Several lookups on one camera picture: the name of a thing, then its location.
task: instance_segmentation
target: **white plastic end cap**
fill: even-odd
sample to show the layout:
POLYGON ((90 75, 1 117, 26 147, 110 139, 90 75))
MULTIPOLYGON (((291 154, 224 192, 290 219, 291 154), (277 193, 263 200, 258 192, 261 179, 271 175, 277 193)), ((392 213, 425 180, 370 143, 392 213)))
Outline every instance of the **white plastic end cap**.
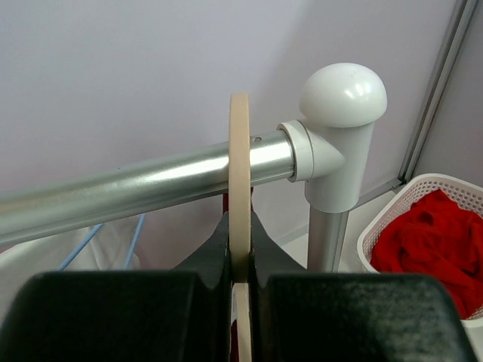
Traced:
POLYGON ((358 127, 384 114, 386 88, 379 76, 365 66, 332 64, 314 73, 305 83, 299 108, 311 123, 358 127))

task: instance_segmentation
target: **red cloth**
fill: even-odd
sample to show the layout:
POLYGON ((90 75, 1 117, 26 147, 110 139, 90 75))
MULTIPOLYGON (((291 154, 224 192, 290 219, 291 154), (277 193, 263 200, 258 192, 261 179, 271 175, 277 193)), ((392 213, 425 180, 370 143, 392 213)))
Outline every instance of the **red cloth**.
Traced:
POLYGON ((431 192, 383 230, 371 264, 438 278, 467 319, 483 305, 483 219, 442 190, 431 192))

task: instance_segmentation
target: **plastic basket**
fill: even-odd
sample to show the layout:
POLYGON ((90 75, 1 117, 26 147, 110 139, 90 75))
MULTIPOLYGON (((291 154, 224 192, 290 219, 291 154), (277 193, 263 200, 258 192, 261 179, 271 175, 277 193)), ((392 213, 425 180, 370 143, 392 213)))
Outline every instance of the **plastic basket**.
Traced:
MULTIPOLYGON (((382 230, 396 217, 409 211, 414 202, 436 189, 443 190, 462 209, 475 211, 483 217, 483 188, 438 173, 415 177, 381 210, 357 240, 362 271, 378 273, 371 265, 371 255, 382 230)), ((483 327, 483 306, 463 322, 466 327, 483 327)))

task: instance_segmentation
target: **silver aluminum tube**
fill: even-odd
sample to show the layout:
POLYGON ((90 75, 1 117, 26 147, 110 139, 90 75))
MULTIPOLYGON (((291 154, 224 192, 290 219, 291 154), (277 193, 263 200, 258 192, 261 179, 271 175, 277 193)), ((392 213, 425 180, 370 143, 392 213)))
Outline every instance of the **silver aluminum tube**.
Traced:
MULTIPOLYGON (((251 137, 252 185, 290 177, 285 132, 251 137)), ((228 187, 228 143, 64 183, 0 195, 0 247, 218 195, 228 187)))
POLYGON ((349 211, 324 213, 310 207, 309 253, 307 268, 311 272, 337 272, 349 211))

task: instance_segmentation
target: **white cloth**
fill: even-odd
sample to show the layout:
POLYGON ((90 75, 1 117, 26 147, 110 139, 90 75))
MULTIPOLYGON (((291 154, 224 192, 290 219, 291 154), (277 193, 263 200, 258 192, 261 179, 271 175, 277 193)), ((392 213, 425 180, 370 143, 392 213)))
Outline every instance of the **white cloth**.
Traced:
MULTIPOLYGON (((99 230, 66 270, 107 270, 124 265, 138 216, 120 219, 99 230)), ((35 274, 55 270, 92 227, 15 245, 0 254, 0 322, 18 290, 35 274)), ((133 255, 130 268, 139 268, 133 255)))

